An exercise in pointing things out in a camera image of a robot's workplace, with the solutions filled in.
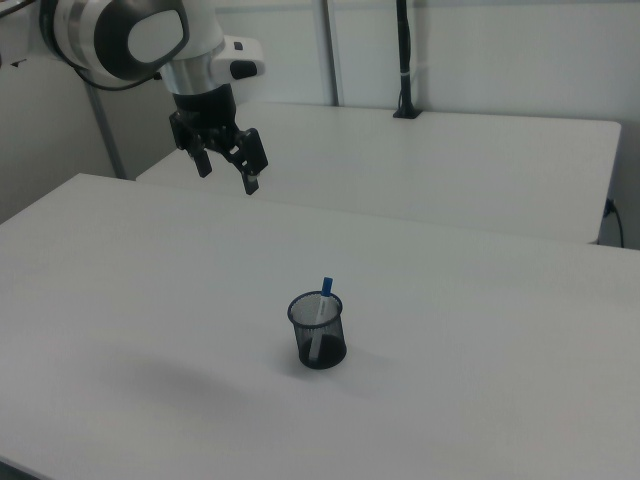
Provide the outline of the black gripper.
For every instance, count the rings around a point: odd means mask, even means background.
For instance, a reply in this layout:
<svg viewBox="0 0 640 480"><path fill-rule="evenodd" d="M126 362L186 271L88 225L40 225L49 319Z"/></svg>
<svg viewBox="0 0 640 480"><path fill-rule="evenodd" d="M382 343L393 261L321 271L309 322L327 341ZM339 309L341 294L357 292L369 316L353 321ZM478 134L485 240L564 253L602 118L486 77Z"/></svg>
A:
<svg viewBox="0 0 640 480"><path fill-rule="evenodd" d="M225 158L240 172L245 193L259 189L258 177L269 165L257 129L242 131L236 124L236 101L230 84L197 95L172 95L176 111L170 126L176 147L187 150L198 175L212 172L207 149L228 152Z"/></svg>

